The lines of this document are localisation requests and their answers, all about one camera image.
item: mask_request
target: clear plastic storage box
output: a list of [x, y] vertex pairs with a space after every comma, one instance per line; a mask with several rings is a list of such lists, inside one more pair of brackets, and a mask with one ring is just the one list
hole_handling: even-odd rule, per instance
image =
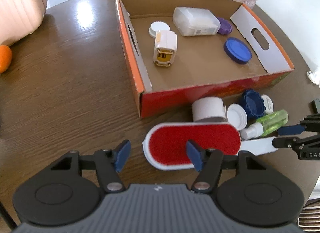
[[182, 36], [215, 35], [220, 29], [219, 20], [207, 9], [177, 7], [172, 19]]

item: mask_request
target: roll of tape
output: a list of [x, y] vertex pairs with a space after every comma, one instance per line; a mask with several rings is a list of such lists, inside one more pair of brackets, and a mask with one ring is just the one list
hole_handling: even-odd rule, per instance
[[219, 97], [205, 97], [192, 104], [193, 121], [221, 122], [226, 119], [226, 108]]

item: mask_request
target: pink bag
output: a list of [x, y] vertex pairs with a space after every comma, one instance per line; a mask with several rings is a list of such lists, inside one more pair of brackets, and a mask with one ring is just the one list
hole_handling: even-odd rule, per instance
[[0, 45], [12, 45], [40, 26], [47, 0], [0, 0]]

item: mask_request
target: purple bottle cap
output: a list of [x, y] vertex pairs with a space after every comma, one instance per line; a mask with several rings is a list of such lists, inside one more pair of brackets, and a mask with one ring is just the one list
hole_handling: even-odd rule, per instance
[[230, 34], [233, 30], [231, 24], [226, 19], [220, 17], [217, 17], [217, 19], [220, 22], [220, 29], [218, 30], [218, 33], [222, 35]]

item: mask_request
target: dark brown tabletop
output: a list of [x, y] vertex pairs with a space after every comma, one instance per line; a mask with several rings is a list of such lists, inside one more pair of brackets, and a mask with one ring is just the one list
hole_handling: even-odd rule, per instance
[[[286, 35], [261, 9], [254, 11], [296, 68], [277, 85], [260, 92], [271, 97], [276, 110], [287, 110], [289, 124], [295, 124], [311, 113], [309, 103], [319, 97], [319, 87], [308, 80], [308, 67]], [[142, 141], [154, 125], [192, 121], [191, 108], [139, 118], [114, 0], [70, 0], [56, 5], [47, 10], [39, 29], [12, 50], [12, 64], [0, 77], [0, 200], [16, 222], [11, 202], [15, 189], [71, 149], [87, 155], [129, 139], [132, 153], [120, 173], [126, 185], [190, 185], [196, 178], [193, 170], [157, 170], [143, 155]], [[320, 174], [320, 162], [300, 161], [290, 149], [261, 159], [294, 181], [308, 199]], [[232, 174], [223, 173], [222, 179]], [[95, 178], [94, 172], [84, 175]], [[2, 220], [0, 231], [9, 231]]]

